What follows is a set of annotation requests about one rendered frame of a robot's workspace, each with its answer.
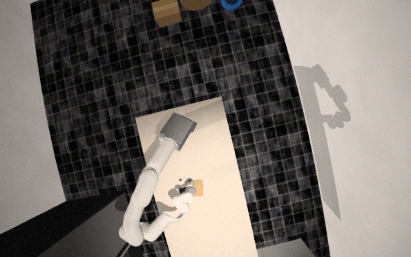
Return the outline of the tan square mat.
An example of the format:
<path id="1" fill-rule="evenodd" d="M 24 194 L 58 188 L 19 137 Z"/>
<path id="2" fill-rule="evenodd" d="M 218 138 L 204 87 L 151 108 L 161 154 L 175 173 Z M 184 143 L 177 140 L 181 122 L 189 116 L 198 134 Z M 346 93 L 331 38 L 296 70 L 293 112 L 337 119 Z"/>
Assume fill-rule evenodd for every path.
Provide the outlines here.
<path id="1" fill-rule="evenodd" d="M 194 180 L 196 187 L 196 194 L 194 196 L 203 196 L 203 183 L 202 180 Z"/>

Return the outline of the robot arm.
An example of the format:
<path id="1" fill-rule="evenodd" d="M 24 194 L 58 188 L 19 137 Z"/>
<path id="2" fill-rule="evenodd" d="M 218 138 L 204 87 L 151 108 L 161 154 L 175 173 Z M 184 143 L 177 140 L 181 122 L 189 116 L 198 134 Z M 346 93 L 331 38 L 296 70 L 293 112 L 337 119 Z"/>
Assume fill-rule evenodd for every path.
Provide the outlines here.
<path id="1" fill-rule="evenodd" d="M 120 238 L 135 247 L 140 246 L 144 239 L 149 242 L 155 241 L 169 224 L 181 221 L 190 210 L 190 206 L 187 203 L 192 202 L 195 195 L 193 187 L 177 187 L 176 191 L 180 194 L 173 196 L 171 199 L 180 212 L 177 218 L 161 213 L 151 224 L 140 222 L 142 212 L 150 203 L 155 191 L 159 174 L 174 150 L 179 147 L 171 138 L 160 136 L 158 139 L 160 140 L 160 145 L 139 178 L 134 193 L 131 196 L 132 203 L 131 201 L 129 202 L 124 214 L 123 225 L 119 230 Z"/>

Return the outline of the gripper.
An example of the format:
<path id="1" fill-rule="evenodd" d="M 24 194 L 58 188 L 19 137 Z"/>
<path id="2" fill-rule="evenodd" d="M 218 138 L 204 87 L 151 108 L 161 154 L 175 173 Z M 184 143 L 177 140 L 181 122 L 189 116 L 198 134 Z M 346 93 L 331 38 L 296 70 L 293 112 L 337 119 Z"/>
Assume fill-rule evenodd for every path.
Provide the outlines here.
<path id="1" fill-rule="evenodd" d="M 193 187 L 195 189 L 195 194 L 196 194 L 196 187 L 195 187 L 195 183 L 193 180 L 189 179 L 190 182 L 187 182 L 187 187 Z"/>

